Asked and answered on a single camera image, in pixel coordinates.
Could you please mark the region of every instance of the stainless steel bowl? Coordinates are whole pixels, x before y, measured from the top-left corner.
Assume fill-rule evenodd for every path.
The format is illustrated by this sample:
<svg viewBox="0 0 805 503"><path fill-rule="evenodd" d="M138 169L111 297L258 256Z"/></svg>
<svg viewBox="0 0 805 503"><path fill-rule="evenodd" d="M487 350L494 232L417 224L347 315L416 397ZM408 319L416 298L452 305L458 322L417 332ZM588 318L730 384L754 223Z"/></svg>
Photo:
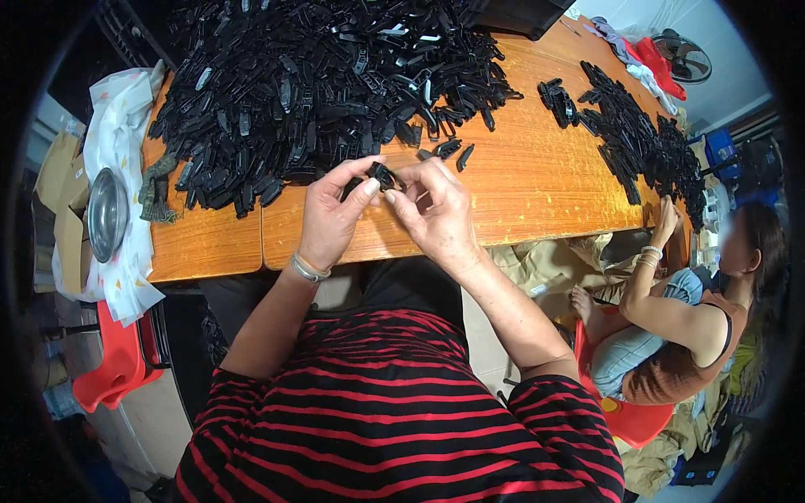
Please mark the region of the stainless steel bowl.
<svg viewBox="0 0 805 503"><path fill-rule="evenodd" d="M95 258L105 264L123 243L123 235L129 223L126 186L110 168L103 168L95 178L89 192L87 211L89 244Z"/></svg>

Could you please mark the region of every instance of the red and black striped shirt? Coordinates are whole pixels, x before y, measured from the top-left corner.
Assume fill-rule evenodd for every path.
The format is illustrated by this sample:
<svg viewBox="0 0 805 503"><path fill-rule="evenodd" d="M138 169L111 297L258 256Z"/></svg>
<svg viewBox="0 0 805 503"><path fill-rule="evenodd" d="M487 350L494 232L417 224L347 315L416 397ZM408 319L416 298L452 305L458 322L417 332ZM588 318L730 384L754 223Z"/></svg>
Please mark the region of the red and black striped shirt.
<svg viewBox="0 0 805 503"><path fill-rule="evenodd" d="M186 501L620 501L596 400L567 377L473 375L464 336L417 311L303 325L268 382L216 370L175 478Z"/></svg>

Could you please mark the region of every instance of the woman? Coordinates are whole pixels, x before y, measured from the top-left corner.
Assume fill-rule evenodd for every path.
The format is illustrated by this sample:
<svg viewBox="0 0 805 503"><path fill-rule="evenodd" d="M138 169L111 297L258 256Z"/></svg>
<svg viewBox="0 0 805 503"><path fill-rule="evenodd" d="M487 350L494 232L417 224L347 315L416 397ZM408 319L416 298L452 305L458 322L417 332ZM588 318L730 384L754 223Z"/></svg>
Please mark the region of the woman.
<svg viewBox="0 0 805 503"><path fill-rule="evenodd" d="M305 319L379 183L340 204L344 186L383 160L308 188L299 249L214 373L177 497L620 501L620 458L570 348L478 246L469 194L438 159L386 192L429 258L382 262L361 307ZM459 285L522 374L508 410L469 367Z"/></svg>
<svg viewBox="0 0 805 503"><path fill-rule="evenodd" d="M719 270L729 276L723 294L702 293L701 280L683 269L652 285L661 251L682 232L679 210L666 196L657 227L621 298L620 313L604 315L583 289L572 292L591 344L591 377L602 397L637 405L677 403L715 380L733 355L758 296L782 276L786 246L772 208L749 203L737 212L721 250Z"/></svg>

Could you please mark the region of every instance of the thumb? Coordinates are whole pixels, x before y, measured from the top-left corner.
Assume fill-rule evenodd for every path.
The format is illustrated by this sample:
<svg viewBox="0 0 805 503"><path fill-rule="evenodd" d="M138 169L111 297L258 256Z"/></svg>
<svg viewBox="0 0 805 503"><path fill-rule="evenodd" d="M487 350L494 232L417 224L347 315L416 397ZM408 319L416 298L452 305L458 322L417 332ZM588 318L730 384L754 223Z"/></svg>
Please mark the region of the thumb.
<svg viewBox="0 0 805 503"><path fill-rule="evenodd" d="M356 221L363 210L380 190L380 182L376 178L370 178L349 193L346 201L341 204L340 211L349 220Z"/></svg>
<svg viewBox="0 0 805 503"><path fill-rule="evenodd" d="M386 200L394 206L394 212L397 213L400 221L406 226L409 233L416 233L424 225L425 220L419 214L416 204L405 197L400 191L387 190Z"/></svg>

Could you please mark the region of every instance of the cardboard box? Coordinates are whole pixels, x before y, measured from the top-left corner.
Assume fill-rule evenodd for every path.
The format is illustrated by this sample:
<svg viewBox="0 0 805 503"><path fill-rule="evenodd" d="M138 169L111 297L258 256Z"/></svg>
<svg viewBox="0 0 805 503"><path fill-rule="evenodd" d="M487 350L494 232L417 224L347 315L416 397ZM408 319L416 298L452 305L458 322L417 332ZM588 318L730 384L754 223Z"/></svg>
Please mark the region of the cardboard box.
<svg viewBox="0 0 805 503"><path fill-rule="evenodd" d="M75 157L77 149L78 138L59 133L47 151L34 187L39 200L56 214L53 233L64 289L74 294L80 294L86 287L93 258L86 220L89 179L84 156Z"/></svg>

